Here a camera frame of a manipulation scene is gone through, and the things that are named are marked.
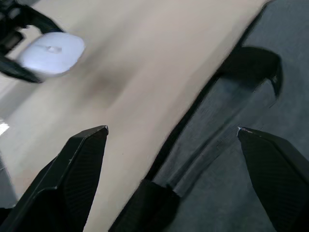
mouse scroll wheel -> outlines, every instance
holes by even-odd
[[[51,53],[60,53],[62,51],[61,47],[56,47],[56,46],[47,46],[46,50],[51,52]]]

beige table surface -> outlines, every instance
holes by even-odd
[[[107,231],[165,138],[265,0],[41,0],[34,7],[86,51],[41,85],[0,76],[0,150],[16,194],[72,135],[108,125],[102,172],[86,224]],[[28,40],[38,33],[26,32]],[[14,57],[26,43],[23,43]]]

white computer mouse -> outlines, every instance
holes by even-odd
[[[64,32],[50,32],[33,41],[16,59],[38,77],[61,76],[70,70],[85,49],[84,41]]]

